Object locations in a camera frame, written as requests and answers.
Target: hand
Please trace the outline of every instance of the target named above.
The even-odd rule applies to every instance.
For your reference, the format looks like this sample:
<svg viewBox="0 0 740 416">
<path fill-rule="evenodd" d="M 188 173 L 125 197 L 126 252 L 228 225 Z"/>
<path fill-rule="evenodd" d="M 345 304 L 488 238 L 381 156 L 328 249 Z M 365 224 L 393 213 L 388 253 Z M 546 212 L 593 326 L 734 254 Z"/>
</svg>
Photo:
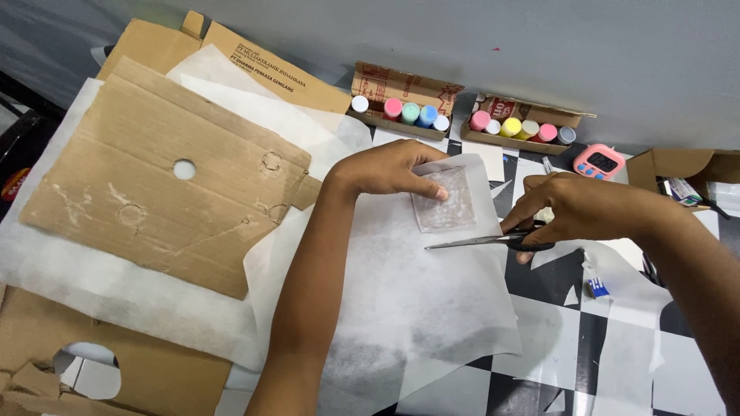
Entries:
<svg viewBox="0 0 740 416">
<path fill-rule="evenodd" d="M 524 189 L 525 194 L 501 221 L 503 232 L 519 224 L 524 229 L 531 228 L 533 216 L 542 208 L 551 207 L 555 214 L 552 222 L 528 235 L 524 245 L 577 239 L 639 239 L 687 214 L 678 204 L 656 193 L 574 173 L 527 176 Z M 517 260 L 525 264 L 533 255 L 520 252 Z"/>
<path fill-rule="evenodd" d="M 339 186 L 354 198 L 360 193 L 413 192 L 444 201 L 447 190 L 437 182 L 411 173 L 411 168 L 448 157 L 447 153 L 416 140 L 396 140 L 338 161 L 324 183 Z"/>
</svg>

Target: person's right hand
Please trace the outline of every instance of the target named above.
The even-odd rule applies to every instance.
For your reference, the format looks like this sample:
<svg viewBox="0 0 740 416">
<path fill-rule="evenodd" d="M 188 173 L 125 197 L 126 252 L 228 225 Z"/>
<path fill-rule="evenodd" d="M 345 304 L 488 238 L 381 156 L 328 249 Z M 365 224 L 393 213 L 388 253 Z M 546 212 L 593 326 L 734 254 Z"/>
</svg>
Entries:
<svg viewBox="0 0 740 416">
<path fill-rule="evenodd" d="M 517 225 L 531 228 L 533 216 L 551 207 L 555 219 L 532 232 L 524 245 L 565 240 L 642 238 L 657 232 L 676 216 L 686 215 L 678 204 L 653 192 L 566 172 L 524 178 L 525 194 L 501 221 L 506 233 Z M 533 252 L 520 252 L 527 263 Z"/>
</svg>

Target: black and white checkered surface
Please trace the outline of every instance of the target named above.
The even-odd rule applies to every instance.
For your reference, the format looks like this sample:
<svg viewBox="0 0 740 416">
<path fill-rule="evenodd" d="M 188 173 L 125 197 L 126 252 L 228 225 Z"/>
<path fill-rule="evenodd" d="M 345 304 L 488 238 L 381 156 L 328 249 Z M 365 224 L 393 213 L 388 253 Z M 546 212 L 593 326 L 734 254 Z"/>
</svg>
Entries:
<svg viewBox="0 0 740 416">
<path fill-rule="evenodd" d="M 375 137 L 375 128 L 371 127 L 371 132 Z M 559 156 L 550 156 L 551 163 L 572 171 L 573 159 L 584 148 L 574 146 Z M 459 154 L 459 142 L 450 140 L 447 152 Z M 542 156 L 505 150 L 505 181 L 511 183 L 494 199 L 499 217 L 505 217 L 523 194 L 522 179 L 544 172 Z M 491 182 L 491 188 L 501 184 Z M 715 234 L 739 252 L 740 218 L 717 221 L 713 212 L 707 214 L 709 220 L 703 220 L 707 227 L 716 228 Z M 582 294 L 583 252 L 573 252 L 535 270 L 518 264 L 514 256 L 510 250 L 505 279 L 524 355 L 481 357 L 376 416 L 591 415 L 609 309 Z M 572 298 L 573 288 L 577 299 Z M 654 373 L 652 414 L 727 414 L 675 303 L 663 309 L 659 324 L 665 362 Z"/>
</svg>

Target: digital timer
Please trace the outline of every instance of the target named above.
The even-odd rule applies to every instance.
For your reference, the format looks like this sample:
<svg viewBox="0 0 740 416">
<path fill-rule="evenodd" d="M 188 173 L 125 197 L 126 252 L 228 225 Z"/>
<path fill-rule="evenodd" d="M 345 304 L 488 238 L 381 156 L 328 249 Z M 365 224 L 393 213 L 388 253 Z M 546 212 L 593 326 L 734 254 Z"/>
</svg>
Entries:
<svg viewBox="0 0 740 416">
<path fill-rule="evenodd" d="M 609 179 L 624 166 L 625 158 L 604 144 L 586 147 L 573 161 L 576 173 L 596 179 Z"/>
</svg>

